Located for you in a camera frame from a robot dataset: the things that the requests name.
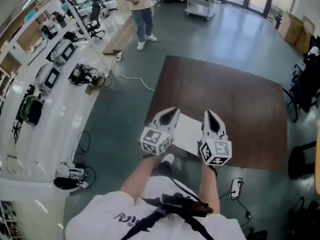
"cart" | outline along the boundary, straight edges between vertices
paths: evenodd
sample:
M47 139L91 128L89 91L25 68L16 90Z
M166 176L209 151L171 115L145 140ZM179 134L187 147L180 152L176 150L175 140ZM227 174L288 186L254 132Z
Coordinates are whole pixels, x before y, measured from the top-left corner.
M187 15L199 15L206 17L207 20L212 18L216 9L216 3L211 0L186 0L186 4L184 11Z

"white paper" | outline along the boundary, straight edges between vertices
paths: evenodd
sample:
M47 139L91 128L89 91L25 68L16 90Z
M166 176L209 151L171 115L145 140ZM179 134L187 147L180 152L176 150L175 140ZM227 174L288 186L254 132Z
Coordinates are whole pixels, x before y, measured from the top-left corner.
M173 144L195 156L198 156L198 142L201 140L202 123L180 113L173 131Z

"gray floor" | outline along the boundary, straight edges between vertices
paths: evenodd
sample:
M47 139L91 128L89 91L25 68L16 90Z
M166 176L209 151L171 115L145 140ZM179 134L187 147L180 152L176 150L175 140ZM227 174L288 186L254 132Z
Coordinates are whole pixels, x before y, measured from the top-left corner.
M225 65L289 87L293 65L301 56L281 39L270 22L228 5L218 5L211 20L187 16L184 9L183 4L156 7L154 34L159 41L148 42L143 51L137 51L137 38L132 38L123 53L123 61L114 69L128 77L143 78L149 87L155 88L165 57L174 55ZM67 199L65 225L94 195L118 190L140 161L138 139L153 92L137 80L114 75L112 78L112 86L101 90L85 127L92 141L90 150L81 159L96 170L97 179L90 189L76 192ZM296 124L288 118L288 153L293 146L316 139L317 108L300 116ZM243 141L250 145L250 139ZM309 155L312 161L314 150ZM179 168L175 171L177 177L197 191L201 165L178 158L174 165ZM230 190L231 180L242 169L223 166L217 170L218 191L222 195ZM283 172L246 169L241 176L245 184L240 199L252 213L252 221L243 227L245 234L254 227L268 230L268 239L283 239L282 228L289 208L301 196L305 196L307 203L317 198L313 175L291 181L287 169ZM243 208L228 197L221 200L221 213L238 219L240 224L246 222Z

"white sneaker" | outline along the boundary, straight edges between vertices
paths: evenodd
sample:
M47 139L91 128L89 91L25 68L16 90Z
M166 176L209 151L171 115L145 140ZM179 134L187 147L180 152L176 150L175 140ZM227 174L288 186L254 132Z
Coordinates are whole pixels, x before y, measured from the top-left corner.
M144 45L145 45L146 42L138 42L138 51L141 51L143 48L144 48Z
M145 38L147 40L150 40L151 42L156 42L158 39L152 34L152 35L146 35Z
M175 157L173 154L167 154L161 161L161 163L168 161L170 163L170 165L172 165L172 163L174 162Z

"power strip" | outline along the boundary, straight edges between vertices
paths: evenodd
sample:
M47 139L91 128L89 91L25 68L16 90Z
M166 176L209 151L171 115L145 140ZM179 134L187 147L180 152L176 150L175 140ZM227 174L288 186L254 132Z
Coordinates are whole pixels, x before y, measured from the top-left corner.
M236 199L239 197L242 185L243 185L242 178L235 178L232 181L232 186L229 193L230 199Z
M120 62L121 61L121 59L122 59L122 52L120 51L117 55L116 55L116 61L117 62Z

